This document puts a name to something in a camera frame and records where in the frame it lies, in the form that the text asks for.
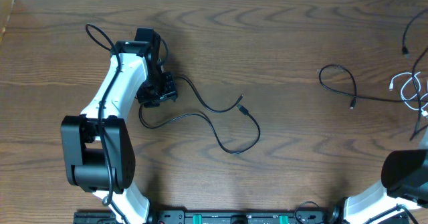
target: wooden table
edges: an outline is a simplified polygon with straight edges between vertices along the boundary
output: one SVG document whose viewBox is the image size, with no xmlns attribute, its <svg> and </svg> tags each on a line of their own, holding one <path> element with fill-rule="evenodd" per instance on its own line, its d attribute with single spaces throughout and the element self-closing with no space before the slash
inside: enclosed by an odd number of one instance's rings
<svg viewBox="0 0 428 224">
<path fill-rule="evenodd" d="M 63 117 L 80 113 L 109 66 L 85 23 L 113 41 L 154 27 L 171 51 L 167 70 L 190 77 L 213 108 L 245 94 L 242 104 L 260 123 L 260 142 L 230 155 L 200 118 L 143 128 L 135 102 L 127 127 L 134 180 L 144 195 L 188 209 L 293 209 L 355 195 L 380 179 L 392 150 L 417 147 L 421 136 L 409 142 L 416 112 L 370 100 L 350 110 L 350 98 L 325 90 L 317 70 L 342 64 L 360 94 L 399 98 L 389 81 L 413 65 L 401 55 L 401 36 L 427 6 L 428 0 L 17 0 L 0 46 L 0 222 L 71 223 L 76 210 L 102 209 L 100 199 L 68 184 L 60 138 Z M 426 19 L 409 32 L 412 60 L 427 43 Z M 336 70 L 325 79 L 352 89 Z M 255 126 L 238 111 L 208 113 L 186 83 L 178 89 L 177 102 L 145 110 L 148 122 L 200 110 L 228 147 L 255 138 Z M 416 216 L 428 221 L 428 211 Z"/>
</svg>

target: coiled white cable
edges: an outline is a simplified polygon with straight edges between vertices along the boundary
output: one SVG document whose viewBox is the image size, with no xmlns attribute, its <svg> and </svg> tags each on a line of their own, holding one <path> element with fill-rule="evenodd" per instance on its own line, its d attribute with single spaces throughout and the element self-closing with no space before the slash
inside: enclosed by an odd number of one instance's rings
<svg viewBox="0 0 428 224">
<path fill-rule="evenodd" d="M 421 72 L 417 72 L 416 74 L 415 74 L 415 79 L 416 79 L 416 82 L 417 82 L 417 84 L 418 84 L 418 86 L 419 86 L 419 89 L 418 89 L 418 92 L 420 93 L 421 92 L 421 88 L 422 88 L 422 86 L 421 86 L 421 82 L 419 81 L 419 78 L 417 77 L 417 75 L 418 74 L 420 74 Z M 397 78 L 397 77 L 399 77 L 399 76 L 403 76 L 403 75 L 412 75 L 412 73 L 411 72 L 403 72 L 403 73 L 400 73 L 400 74 L 397 74 L 396 76 L 394 76 L 392 79 L 391 79 L 391 83 L 389 84 L 389 91 L 391 91 L 391 90 L 393 90 L 393 88 L 394 88 L 394 79 L 395 78 Z M 408 84 L 408 83 L 410 83 L 412 81 L 412 77 L 410 77 L 404 84 L 403 84 L 403 86 L 401 87 L 401 90 L 400 90 L 400 97 L 401 97 L 401 99 L 402 100 L 412 100 L 413 98 L 416 98 L 416 94 L 415 95 L 413 95 L 413 96 L 411 96 L 410 98 L 406 98 L 406 97 L 404 97 L 404 89 L 406 88 L 406 85 Z M 428 93 L 426 93 L 426 94 L 424 94 L 424 95 L 422 95 L 421 96 L 421 100 L 424 98 L 424 97 L 426 97 L 426 96 L 428 96 Z M 409 103 L 407 103 L 406 101 L 404 101 L 404 103 L 405 103 L 405 105 L 407 105 L 407 107 L 409 107 L 411 110 L 419 110 L 418 108 L 414 108 L 414 107 L 412 107 L 412 106 L 410 106 L 410 104 Z M 428 117 L 428 112 L 427 111 L 425 111 L 424 110 L 424 108 L 425 107 L 427 107 L 428 106 L 428 102 L 427 103 L 425 103 L 425 105 L 423 105 L 422 107 L 421 107 L 421 111 L 422 111 L 422 115 L 424 116 L 424 117 Z"/>
</svg>

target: wood grain tabletop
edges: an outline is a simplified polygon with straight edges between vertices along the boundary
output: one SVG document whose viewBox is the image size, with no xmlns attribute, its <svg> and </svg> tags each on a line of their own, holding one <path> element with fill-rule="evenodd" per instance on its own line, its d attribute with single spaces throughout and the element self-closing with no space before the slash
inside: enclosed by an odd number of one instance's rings
<svg viewBox="0 0 428 224">
<path fill-rule="evenodd" d="M 416 111 L 371 100 L 350 110 L 349 97 L 320 85 L 318 70 L 343 65 L 359 94 L 399 99 L 389 82 L 428 44 L 427 18 L 409 31 L 409 60 L 401 36 L 426 7 L 428 0 L 16 0 L 0 45 L 0 222 L 71 223 L 74 211 L 103 209 L 67 182 L 60 138 L 64 116 L 88 105 L 110 64 L 85 23 L 113 41 L 155 28 L 170 49 L 166 70 L 190 77 L 213 108 L 244 94 L 261 126 L 259 143 L 231 155 L 200 118 L 143 128 L 135 102 L 127 122 L 134 180 L 154 205 L 285 210 L 358 194 L 380 179 L 391 151 L 417 147 L 422 136 L 409 141 Z M 427 60 L 418 70 L 426 80 Z M 352 90 L 337 69 L 324 81 Z M 210 113 L 185 82 L 177 86 L 176 102 L 144 110 L 147 122 L 202 111 L 229 148 L 256 137 L 239 111 Z M 428 211 L 416 218 L 427 223 Z"/>
</svg>

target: cable plug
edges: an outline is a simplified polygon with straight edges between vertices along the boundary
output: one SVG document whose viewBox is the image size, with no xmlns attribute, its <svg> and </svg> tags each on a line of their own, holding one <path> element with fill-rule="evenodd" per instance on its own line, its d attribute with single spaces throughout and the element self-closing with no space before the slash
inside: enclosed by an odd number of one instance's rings
<svg viewBox="0 0 428 224">
<path fill-rule="evenodd" d="M 247 108 L 245 108 L 241 104 L 237 104 L 236 108 L 238 108 L 238 110 L 241 111 L 241 113 L 244 114 L 244 115 L 248 115 L 248 113 L 249 113 L 248 110 L 247 110 Z"/>
<path fill-rule="evenodd" d="M 401 48 L 401 53 L 402 53 L 406 58 L 409 58 L 409 50 L 407 49 L 407 47 L 406 47 L 406 46 L 403 46 L 403 47 Z"/>
<path fill-rule="evenodd" d="M 352 101 L 350 102 L 350 109 L 353 110 L 356 104 L 356 98 L 353 98 Z"/>
<path fill-rule="evenodd" d="M 428 112 L 426 110 L 421 110 L 422 116 L 426 119 L 428 119 Z"/>
</svg>

